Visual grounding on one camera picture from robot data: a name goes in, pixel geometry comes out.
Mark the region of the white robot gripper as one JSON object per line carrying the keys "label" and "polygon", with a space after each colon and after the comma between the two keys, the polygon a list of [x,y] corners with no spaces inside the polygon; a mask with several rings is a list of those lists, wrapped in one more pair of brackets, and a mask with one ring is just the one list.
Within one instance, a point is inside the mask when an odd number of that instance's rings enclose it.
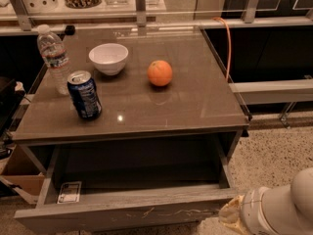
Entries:
{"label": "white robot gripper", "polygon": [[262,209],[262,197],[267,190],[260,187],[236,196],[219,211],[219,222],[239,235],[278,235]]}

